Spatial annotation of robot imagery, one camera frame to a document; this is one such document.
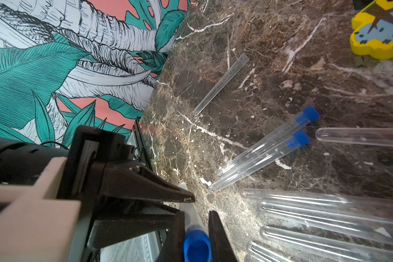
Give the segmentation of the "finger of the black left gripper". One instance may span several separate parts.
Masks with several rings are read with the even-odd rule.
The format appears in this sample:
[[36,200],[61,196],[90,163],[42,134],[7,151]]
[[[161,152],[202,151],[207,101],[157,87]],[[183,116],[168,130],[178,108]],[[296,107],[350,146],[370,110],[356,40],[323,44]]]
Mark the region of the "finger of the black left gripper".
[[163,180],[152,170],[134,160],[108,163],[103,171],[99,193],[118,199],[195,202],[195,195],[192,192]]
[[87,247],[99,250],[113,244],[163,229],[169,229],[177,211],[164,214],[102,214],[92,224]]

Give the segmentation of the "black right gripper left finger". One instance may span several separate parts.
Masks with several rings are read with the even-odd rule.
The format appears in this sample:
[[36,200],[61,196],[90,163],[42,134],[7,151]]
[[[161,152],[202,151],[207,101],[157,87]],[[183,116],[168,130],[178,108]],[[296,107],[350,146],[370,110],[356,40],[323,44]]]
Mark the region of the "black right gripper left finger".
[[177,212],[156,262],[184,262],[184,222],[184,212]]

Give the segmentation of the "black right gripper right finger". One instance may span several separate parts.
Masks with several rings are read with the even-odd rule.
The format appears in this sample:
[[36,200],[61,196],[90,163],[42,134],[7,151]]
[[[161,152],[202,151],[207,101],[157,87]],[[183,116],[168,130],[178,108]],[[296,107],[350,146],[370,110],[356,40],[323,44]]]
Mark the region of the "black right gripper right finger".
[[213,262],[238,261],[216,211],[209,212],[209,241]]

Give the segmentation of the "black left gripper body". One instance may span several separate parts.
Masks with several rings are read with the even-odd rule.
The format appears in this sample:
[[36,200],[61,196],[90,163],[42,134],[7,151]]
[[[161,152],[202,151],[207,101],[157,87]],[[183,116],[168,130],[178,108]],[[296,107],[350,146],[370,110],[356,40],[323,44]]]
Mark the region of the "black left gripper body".
[[74,134],[62,180],[59,200],[79,200],[85,210],[142,210],[141,200],[101,193],[105,179],[124,174],[130,167],[135,172],[143,167],[135,156],[135,146],[124,142],[121,134],[89,126],[79,126]]

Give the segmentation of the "clear test tube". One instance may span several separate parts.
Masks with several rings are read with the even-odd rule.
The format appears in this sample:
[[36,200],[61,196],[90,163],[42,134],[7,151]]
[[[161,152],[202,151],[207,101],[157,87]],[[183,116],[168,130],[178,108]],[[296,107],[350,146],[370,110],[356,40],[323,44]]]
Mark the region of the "clear test tube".
[[243,53],[236,62],[231,66],[230,69],[221,77],[216,85],[208,92],[208,94],[202,99],[202,101],[193,110],[195,115],[199,115],[208,104],[220,93],[221,90],[231,81],[231,79],[237,75],[242,67],[249,61],[249,57]]

